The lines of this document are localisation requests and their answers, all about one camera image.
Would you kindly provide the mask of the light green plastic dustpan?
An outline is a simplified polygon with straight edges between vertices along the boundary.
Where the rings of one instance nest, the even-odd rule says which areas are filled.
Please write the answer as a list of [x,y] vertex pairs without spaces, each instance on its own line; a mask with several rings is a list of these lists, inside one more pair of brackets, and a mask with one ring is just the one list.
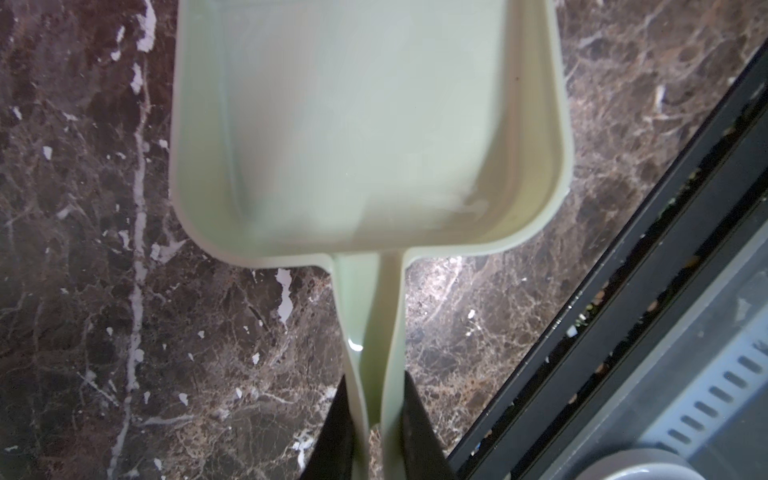
[[352,479],[407,479],[405,271],[535,236],[574,146],[549,1],[182,1],[169,192],[240,267],[329,273]]

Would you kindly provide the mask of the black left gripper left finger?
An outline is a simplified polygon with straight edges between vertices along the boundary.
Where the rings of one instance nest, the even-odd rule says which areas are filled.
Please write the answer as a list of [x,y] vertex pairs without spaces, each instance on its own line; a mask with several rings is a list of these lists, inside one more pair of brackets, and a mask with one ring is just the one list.
[[349,411],[346,379],[342,378],[313,452],[300,480],[351,480],[354,422]]

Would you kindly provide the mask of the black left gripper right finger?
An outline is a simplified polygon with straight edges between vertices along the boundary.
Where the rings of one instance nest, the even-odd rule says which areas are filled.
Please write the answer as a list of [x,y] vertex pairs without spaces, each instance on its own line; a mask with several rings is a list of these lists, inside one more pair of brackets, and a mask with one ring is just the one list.
[[408,372],[405,372],[404,377],[401,430],[408,480],[457,479],[456,472],[449,465],[435,435],[414,380]]

